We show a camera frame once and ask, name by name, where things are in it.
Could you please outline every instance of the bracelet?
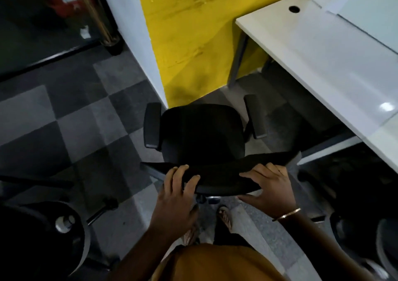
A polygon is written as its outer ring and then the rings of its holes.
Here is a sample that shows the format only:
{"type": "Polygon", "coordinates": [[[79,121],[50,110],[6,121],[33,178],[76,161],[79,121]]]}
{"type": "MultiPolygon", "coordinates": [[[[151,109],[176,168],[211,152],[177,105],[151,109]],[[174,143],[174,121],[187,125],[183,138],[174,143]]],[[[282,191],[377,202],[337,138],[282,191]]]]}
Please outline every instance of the bracelet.
{"type": "Polygon", "coordinates": [[[301,210],[301,208],[297,208],[297,209],[295,209],[294,211],[291,211],[291,212],[289,212],[289,213],[287,213],[287,214],[285,214],[285,215],[282,215],[282,216],[279,217],[279,218],[272,219],[272,222],[274,222],[274,221],[279,221],[279,220],[281,220],[281,219],[284,219],[284,218],[286,218],[286,217],[288,217],[288,216],[290,216],[290,215],[293,215],[293,214],[297,213],[297,212],[300,211],[300,210],[301,210]]]}

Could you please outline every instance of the red object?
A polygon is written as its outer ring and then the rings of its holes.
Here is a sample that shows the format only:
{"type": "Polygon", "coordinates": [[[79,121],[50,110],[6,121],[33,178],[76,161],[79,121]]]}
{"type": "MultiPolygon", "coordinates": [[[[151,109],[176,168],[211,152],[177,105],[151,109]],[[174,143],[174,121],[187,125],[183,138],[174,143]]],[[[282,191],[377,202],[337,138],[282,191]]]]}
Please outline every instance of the red object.
{"type": "Polygon", "coordinates": [[[70,2],[63,2],[63,0],[48,0],[48,6],[53,8],[57,15],[62,18],[67,18],[76,13],[87,11],[86,5],[82,0],[75,0],[70,2]]]}

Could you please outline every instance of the desk top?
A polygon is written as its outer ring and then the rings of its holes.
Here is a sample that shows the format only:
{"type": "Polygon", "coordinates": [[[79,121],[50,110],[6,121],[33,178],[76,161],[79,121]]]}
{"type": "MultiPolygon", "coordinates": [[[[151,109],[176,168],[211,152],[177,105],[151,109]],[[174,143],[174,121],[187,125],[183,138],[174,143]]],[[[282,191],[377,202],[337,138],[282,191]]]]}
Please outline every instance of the desk top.
{"type": "Polygon", "coordinates": [[[385,128],[398,112],[396,53],[312,0],[281,0],[236,24],[398,172],[398,128],[385,128]]]}

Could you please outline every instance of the yellow wall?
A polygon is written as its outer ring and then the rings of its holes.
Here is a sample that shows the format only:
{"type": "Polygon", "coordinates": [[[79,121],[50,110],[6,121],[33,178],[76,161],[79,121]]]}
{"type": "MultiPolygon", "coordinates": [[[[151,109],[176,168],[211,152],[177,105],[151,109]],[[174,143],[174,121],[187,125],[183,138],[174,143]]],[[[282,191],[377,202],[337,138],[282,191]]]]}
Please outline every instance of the yellow wall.
{"type": "MultiPolygon", "coordinates": [[[[240,34],[234,20],[276,1],[141,0],[169,107],[225,85],[240,34]]],[[[266,56],[250,42],[240,75],[266,56]]]]}

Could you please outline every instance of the orange shirt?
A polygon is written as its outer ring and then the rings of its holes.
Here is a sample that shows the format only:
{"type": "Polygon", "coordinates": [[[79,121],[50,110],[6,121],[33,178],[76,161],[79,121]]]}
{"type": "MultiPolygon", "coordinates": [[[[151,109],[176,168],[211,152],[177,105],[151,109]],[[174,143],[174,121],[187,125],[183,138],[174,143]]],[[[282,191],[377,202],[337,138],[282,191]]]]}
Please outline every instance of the orange shirt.
{"type": "Polygon", "coordinates": [[[255,250],[205,243],[174,250],[152,275],[152,281],[163,280],[285,281],[285,278],[255,250]]]}

